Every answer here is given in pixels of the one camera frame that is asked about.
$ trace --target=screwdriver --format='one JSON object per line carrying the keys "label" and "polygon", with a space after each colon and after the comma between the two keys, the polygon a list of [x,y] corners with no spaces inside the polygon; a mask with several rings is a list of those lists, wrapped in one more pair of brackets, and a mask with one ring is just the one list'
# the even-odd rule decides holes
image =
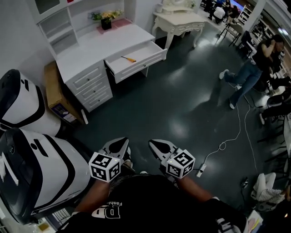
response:
{"label": "screwdriver", "polygon": [[121,56],[121,57],[123,57],[123,58],[125,58],[125,59],[127,59],[127,60],[129,60],[129,61],[131,61],[131,62],[136,62],[136,60],[134,60],[134,59],[132,59],[132,58],[128,58],[128,57],[125,57],[125,56]]}

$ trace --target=cardboard box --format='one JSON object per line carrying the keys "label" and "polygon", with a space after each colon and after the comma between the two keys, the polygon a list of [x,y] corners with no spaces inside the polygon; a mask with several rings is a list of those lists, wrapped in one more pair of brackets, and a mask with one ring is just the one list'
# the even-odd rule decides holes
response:
{"label": "cardboard box", "polygon": [[69,124],[84,124],[82,115],[70,104],[61,88],[61,76],[55,61],[45,66],[45,90],[48,107]]}

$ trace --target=drawer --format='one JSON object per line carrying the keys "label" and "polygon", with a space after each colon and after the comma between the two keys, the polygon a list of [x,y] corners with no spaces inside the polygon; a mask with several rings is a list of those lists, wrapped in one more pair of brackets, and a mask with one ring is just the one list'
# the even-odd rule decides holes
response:
{"label": "drawer", "polygon": [[91,112],[95,108],[99,107],[101,104],[105,103],[107,100],[113,97],[111,89],[108,88],[101,93],[95,94],[90,100],[88,100],[83,106],[88,112]]}
{"label": "drawer", "polygon": [[105,76],[79,92],[76,97],[81,103],[85,103],[91,97],[98,94],[99,92],[106,90],[108,87],[110,87],[110,84],[108,77]]}
{"label": "drawer", "polygon": [[85,69],[72,79],[70,79],[66,85],[76,95],[92,83],[101,79],[105,75],[104,62],[98,62],[93,66]]}
{"label": "drawer", "polygon": [[[111,69],[115,82],[119,83],[136,72],[163,60],[166,53],[167,49],[163,50],[154,42],[148,41],[114,54],[108,57],[105,62]],[[131,62],[121,56],[135,59],[136,62]]]}

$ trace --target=robotic hand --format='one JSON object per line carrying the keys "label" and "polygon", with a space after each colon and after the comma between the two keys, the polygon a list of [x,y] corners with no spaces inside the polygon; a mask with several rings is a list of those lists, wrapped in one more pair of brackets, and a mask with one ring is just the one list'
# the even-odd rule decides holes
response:
{"label": "robotic hand", "polygon": [[130,153],[129,139],[121,137],[107,142],[89,161],[91,176],[105,182],[112,181],[120,174],[123,157]]}
{"label": "robotic hand", "polygon": [[160,170],[170,181],[173,181],[171,176],[181,179],[193,170],[195,158],[172,142],[153,139],[149,140],[149,147],[154,156],[161,161]]}

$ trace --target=gray floor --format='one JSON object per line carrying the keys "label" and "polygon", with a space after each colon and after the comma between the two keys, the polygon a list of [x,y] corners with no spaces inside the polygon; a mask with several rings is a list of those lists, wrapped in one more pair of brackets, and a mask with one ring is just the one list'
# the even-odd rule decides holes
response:
{"label": "gray floor", "polygon": [[[159,174],[159,162],[148,148],[148,140],[165,139],[196,158],[199,168],[205,156],[218,149],[239,132],[237,110],[231,110],[228,97],[234,89],[218,74],[224,69],[237,72],[243,61],[227,39],[217,41],[217,29],[206,24],[192,49],[196,32],[176,38],[167,60],[150,67],[148,77],[136,75],[112,87],[114,98],[89,115],[89,125],[78,128],[75,137],[91,150],[98,151],[107,141],[128,137],[136,171]],[[251,91],[255,99],[261,94]],[[251,191],[256,170],[247,139],[244,118],[249,110],[245,100],[238,104],[241,133],[236,141],[227,142],[224,151],[207,160],[201,178],[190,176],[203,188],[237,208],[242,203],[240,182],[248,177]],[[259,110],[251,108],[246,127],[254,149],[258,172],[268,172],[264,160],[271,156],[267,143],[256,141],[269,134],[258,118]]]}

